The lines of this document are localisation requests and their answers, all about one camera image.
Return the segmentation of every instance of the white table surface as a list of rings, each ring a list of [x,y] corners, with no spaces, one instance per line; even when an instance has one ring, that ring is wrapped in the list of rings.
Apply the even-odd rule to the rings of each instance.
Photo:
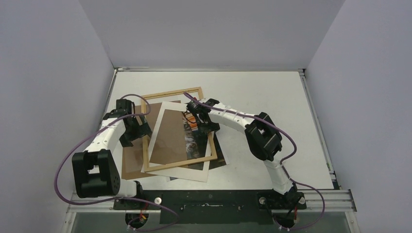
[[[219,100],[239,111],[269,114],[275,125],[297,144],[296,155],[284,163],[291,177],[319,189],[333,188],[298,72],[119,72],[107,110],[114,109],[116,100],[125,94],[147,95],[197,86],[205,98]],[[140,105],[138,98],[129,99]],[[183,179],[168,182],[162,176],[136,180],[144,190],[272,189],[265,165],[251,154],[243,134],[221,126],[217,137],[230,164],[210,170],[206,183]],[[285,157],[293,149],[286,137],[282,145],[276,156]],[[120,143],[113,157],[121,174]]]

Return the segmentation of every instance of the glass pane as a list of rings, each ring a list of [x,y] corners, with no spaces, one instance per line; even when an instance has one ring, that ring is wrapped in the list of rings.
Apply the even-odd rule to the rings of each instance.
[[[319,216],[319,213],[298,213],[299,222],[295,225],[303,226],[311,223]],[[150,214],[149,220],[142,229],[158,227],[160,214]],[[176,224],[159,232],[174,233],[239,233],[239,232],[279,232],[278,226],[258,225],[256,223],[241,224]],[[72,233],[130,233],[126,230],[124,213],[78,213],[72,229]],[[344,212],[325,213],[324,217],[312,227],[294,232],[305,233],[349,233],[350,229]]]

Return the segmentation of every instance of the picture frame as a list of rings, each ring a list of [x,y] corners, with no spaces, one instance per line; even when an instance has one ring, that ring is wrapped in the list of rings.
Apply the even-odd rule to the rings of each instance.
[[[152,99],[158,99],[158,98],[163,98],[163,97],[168,97],[168,96],[178,96],[178,95],[183,95],[183,92],[188,92],[188,93],[194,93],[197,92],[198,96],[200,99],[203,99],[203,92],[201,87],[194,87],[194,88],[188,88],[188,89],[181,89],[181,90],[175,90],[175,91],[168,91],[168,92],[161,92],[161,93],[156,93],[156,94],[150,94],[150,95],[145,95],[143,96],[147,100],[152,100]],[[141,101],[141,112],[145,113],[146,112],[146,103],[142,100]],[[168,169],[172,167],[179,167],[179,166],[185,166],[185,165],[190,165],[190,164],[196,164],[196,163],[201,163],[201,162],[207,162],[211,160],[217,159],[217,154],[216,154],[216,148],[213,142],[213,134],[209,133],[207,135],[208,138],[208,144],[210,145],[210,150],[211,150],[211,156],[205,156],[201,158],[196,158],[196,159],[190,159],[190,160],[185,160],[185,161],[180,161],[180,162],[174,162],[174,163],[169,163],[165,165],[156,165],[156,166],[150,166],[150,157],[149,157],[149,137],[144,136],[142,140],[142,146],[143,146],[143,166],[142,166],[142,172],[152,172],[152,171],[158,171],[158,170],[163,170],[163,169]]]

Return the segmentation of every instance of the brown cardboard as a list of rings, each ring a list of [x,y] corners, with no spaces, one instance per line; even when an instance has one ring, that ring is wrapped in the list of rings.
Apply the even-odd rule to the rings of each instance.
[[[151,104],[152,111],[146,116],[151,129],[155,127],[160,107],[161,103]],[[135,111],[140,113],[141,107],[136,106]],[[130,180],[153,176],[140,172],[143,166],[142,139],[136,139],[132,143],[132,147],[123,148],[122,179]],[[150,162],[164,165],[187,159],[182,113],[165,110]]]

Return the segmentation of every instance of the white photo mat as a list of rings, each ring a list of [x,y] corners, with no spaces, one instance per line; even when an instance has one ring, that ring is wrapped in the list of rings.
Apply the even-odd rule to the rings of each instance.
[[[156,124],[153,129],[152,138],[148,146],[149,161],[152,156],[153,148],[155,146],[155,141],[157,138],[158,131],[160,129],[160,124],[162,122],[162,118],[163,118],[165,110],[185,112],[186,104],[167,102],[167,101],[162,102],[162,106],[160,107],[159,115],[157,116]],[[205,157],[207,156],[211,156],[209,141],[207,142],[207,147],[206,147],[206,152],[205,152]],[[147,173],[159,175],[159,176],[166,176],[168,181],[170,180],[169,177],[175,177],[175,178],[192,180],[192,181],[207,182],[207,176],[209,172],[209,163],[210,161],[206,161],[203,163],[203,170],[195,170],[195,169],[184,168],[184,167],[172,167],[172,168],[158,170],[158,171],[150,171]],[[161,164],[149,163],[149,166],[159,166],[159,165]]]

